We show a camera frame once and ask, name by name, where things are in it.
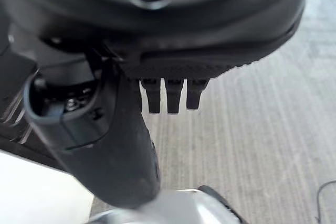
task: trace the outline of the gray carpet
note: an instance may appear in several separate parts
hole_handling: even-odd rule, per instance
[[[336,0],[308,0],[295,37],[212,80],[198,111],[185,92],[179,115],[144,103],[162,187],[210,185],[250,223],[316,223],[318,187],[336,179],[335,15]],[[336,186],[321,196],[323,223],[336,223]]]

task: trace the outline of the black plastic housing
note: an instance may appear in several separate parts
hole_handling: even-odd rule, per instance
[[[62,102],[43,109],[34,78],[24,104],[31,126],[69,173],[106,203],[136,208],[160,189],[157,157],[128,81],[109,67],[82,109],[65,112]]]

